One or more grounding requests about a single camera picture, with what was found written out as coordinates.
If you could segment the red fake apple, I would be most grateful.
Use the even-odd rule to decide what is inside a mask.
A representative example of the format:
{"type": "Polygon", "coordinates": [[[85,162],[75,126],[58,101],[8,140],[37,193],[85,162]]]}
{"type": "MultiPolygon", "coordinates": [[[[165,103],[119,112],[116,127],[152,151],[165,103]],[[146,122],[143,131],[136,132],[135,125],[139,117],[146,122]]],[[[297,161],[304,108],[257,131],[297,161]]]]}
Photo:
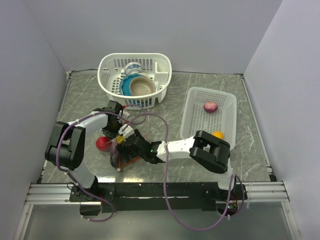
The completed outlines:
{"type": "Polygon", "coordinates": [[[112,143],[113,141],[108,137],[101,136],[96,140],[95,146],[99,151],[109,153],[112,150],[112,143]]]}

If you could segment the clear zip top bag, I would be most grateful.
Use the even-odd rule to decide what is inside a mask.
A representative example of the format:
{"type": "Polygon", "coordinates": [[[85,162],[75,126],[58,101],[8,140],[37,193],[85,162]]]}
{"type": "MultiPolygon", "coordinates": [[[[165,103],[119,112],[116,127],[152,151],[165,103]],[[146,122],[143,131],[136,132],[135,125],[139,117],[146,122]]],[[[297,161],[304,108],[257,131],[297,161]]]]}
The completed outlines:
{"type": "Polygon", "coordinates": [[[143,135],[136,132],[129,137],[118,135],[114,139],[104,141],[102,151],[110,155],[110,165],[120,171],[124,166],[131,164],[141,158],[146,150],[151,149],[151,142],[143,135]]]}

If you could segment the purple fake eggplant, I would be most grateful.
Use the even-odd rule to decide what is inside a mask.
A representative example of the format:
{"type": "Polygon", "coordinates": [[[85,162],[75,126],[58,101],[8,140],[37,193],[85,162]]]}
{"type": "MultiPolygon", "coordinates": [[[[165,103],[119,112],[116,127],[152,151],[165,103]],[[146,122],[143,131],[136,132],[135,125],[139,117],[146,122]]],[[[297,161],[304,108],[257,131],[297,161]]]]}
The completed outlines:
{"type": "Polygon", "coordinates": [[[117,150],[118,143],[116,141],[111,142],[110,146],[110,164],[113,168],[119,168],[121,162],[121,155],[117,150]]]}

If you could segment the purple fake onion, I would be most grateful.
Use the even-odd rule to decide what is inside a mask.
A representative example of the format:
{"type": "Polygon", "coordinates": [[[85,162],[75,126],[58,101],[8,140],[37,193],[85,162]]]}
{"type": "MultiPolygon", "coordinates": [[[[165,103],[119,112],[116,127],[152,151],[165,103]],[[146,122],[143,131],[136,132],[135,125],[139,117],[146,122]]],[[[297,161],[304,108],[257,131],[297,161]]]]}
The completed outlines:
{"type": "Polygon", "coordinates": [[[209,102],[206,102],[204,105],[203,105],[203,109],[207,112],[207,113],[214,113],[218,110],[219,106],[217,103],[215,102],[212,102],[212,101],[209,101],[209,102]]]}

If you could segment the small yellow fake fruit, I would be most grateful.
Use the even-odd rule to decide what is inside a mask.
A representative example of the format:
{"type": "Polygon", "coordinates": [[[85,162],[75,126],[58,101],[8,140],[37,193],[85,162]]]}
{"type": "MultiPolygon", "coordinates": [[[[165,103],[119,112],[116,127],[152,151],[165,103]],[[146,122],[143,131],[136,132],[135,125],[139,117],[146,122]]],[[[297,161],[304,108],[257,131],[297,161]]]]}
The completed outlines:
{"type": "Polygon", "coordinates": [[[217,138],[219,138],[219,139],[221,139],[221,140],[224,140],[224,133],[221,132],[221,131],[214,131],[214,132],[212,133],[212,135],[215,136],[215,137],[217,137],[217,138]]]}

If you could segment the yellow fake lemon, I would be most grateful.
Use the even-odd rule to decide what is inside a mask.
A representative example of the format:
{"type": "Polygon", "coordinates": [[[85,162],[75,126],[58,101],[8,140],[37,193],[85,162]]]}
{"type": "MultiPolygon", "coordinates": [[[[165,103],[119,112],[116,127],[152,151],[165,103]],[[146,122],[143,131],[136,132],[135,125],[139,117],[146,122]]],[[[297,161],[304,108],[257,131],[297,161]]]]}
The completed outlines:
{"type": "Polygon", "coordinates": [[[116,142],[122,144],[125,141],[125,138],[122,135],[117,136],[116,142]]]}

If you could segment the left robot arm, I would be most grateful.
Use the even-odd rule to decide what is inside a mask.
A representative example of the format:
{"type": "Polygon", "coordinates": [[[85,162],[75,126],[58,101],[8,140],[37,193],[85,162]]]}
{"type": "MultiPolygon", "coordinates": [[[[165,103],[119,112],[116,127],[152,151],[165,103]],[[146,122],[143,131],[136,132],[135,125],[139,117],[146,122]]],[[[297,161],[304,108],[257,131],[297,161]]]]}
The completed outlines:
{"type": "Polygon", "coordinates": [[[122,126],[121,118],[124,107],[110,101],[106,107],[96,108],[83,120],[72,122],[58,121],[54,124],[44,158],[60,171],[70,174],[70,178],[82,186],[81,195],[88,201],[100,197],[98,179],[83,162],[86,137],[102,130],[104,137],[97,143],[103,152],[110,152],[112,140],[122,126]]]}

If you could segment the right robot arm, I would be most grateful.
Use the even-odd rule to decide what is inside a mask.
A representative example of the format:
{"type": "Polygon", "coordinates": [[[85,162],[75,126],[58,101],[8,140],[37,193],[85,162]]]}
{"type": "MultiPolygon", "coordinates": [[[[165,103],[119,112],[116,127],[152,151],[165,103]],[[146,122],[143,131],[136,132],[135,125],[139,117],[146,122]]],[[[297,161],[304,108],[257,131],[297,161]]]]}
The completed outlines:
{"type": "Polygon", "coordinates": [[[164,164],[170,160],[193,159],[206,170],[217,175],[219,195],[232,198],[236,192],[235,175],[230,164],[231,145],[208,132],[198,130],[195,136],[176,141],[147,141],[135,129],[119,130],[117,151],[123,158],[142,158],[150,164],[164,164]]]}

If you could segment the blue plate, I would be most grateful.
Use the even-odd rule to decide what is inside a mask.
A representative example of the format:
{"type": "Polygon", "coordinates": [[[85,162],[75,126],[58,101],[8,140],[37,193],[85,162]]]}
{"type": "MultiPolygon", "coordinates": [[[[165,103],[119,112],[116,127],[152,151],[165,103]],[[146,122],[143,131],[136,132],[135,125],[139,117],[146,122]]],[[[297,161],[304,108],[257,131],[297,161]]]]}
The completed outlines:
{"type": "Polygon", "coordinates": [[[138,74],[130,74],[123,78],[123,80],[120,82],[120,85],[119,85],[119,90],[121,95],[123,96],[132,95],[130,90],[130,84],[131,84],[131,81],[138,76],[139,76],[138,74]]]}

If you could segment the beige ceramic bowl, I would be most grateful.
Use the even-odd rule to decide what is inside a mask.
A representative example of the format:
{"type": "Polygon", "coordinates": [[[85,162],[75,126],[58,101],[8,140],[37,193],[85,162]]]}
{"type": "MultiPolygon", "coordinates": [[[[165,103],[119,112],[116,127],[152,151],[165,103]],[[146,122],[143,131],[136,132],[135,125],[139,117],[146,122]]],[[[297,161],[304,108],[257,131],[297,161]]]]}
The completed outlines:
{"type": "Polygon", "coordinates": [[[132,96],[144,96],[156,92],[155,84],[145,76],[137,76],[130,83],[132,96]]]}

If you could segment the white dish rack basket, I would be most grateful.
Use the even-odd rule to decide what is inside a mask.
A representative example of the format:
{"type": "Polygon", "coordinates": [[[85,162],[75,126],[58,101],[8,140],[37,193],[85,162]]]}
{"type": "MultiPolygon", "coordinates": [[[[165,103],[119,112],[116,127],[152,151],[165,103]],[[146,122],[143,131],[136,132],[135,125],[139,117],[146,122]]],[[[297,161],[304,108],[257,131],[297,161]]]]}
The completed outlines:
{"type": "Polygon", "coordinates": [[[110,101],[144,109],[164,100],[171,78],[171,61],[160,53],[112,53],[97,71],[98,84],[110,101]]]}

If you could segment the blue white porcelain bowl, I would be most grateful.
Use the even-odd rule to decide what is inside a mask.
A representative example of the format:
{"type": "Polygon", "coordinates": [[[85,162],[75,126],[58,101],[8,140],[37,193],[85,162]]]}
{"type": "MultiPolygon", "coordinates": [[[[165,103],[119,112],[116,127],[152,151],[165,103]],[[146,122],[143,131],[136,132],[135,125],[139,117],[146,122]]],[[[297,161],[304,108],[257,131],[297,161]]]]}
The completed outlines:
{"type": "Polygon", "coordinates": [[[124,73],[128,75],[140,74],[143,72],[143,65],[139,62],[130,62],[124,67],[124,73]]]}

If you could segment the white perforated plastic basket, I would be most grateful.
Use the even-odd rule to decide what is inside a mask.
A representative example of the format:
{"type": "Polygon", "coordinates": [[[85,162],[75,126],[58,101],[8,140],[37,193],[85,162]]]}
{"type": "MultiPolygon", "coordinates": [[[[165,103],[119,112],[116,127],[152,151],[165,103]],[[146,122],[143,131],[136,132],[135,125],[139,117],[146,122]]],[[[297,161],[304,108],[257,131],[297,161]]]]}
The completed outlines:
{"type": "Polygon", "coordinates": [[[202,130],[207,133],[220,131],[224,140],[233,150],[236,142],[237,98],[235,95],[204,87],[191,87],[188,90],[180,127],[180,138],[187,139],[202,130]],[[214,102],[218,109],[208,113],[204,104],[214,102]]]}

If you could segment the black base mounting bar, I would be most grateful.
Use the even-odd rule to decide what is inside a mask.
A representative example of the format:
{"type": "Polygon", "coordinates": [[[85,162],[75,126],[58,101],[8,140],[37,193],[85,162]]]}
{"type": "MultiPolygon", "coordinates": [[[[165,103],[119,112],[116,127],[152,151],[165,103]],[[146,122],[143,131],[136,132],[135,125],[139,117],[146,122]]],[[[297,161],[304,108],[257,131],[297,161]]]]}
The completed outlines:
{"type": "Polygon", "coordinates": [[[99,183],[98,200],[84,193],[78,186],[70,187],[69,200],[79,203],[84,216],[120,211],[167,210],[165,196],[173,210],[202,210],[223,213],[229,200],[227,213],[234,215],[241,200],[247,200],[247,190],[237,183],[231,191],[219,189],[216,182],[161,182],[99,183]]]}

